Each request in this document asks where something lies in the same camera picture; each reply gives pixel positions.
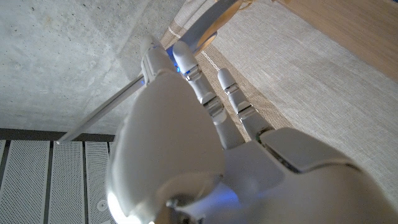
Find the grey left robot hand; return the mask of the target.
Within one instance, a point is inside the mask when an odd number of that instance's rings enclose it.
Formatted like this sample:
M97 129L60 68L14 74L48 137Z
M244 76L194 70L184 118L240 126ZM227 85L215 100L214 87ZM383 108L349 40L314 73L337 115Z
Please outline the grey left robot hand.
M121 123L108 164L117 223L396 223L373 178L342 152L292 128L274 129L227 70L218 78L245 141L197 61L177 42L141 44L145 85Z

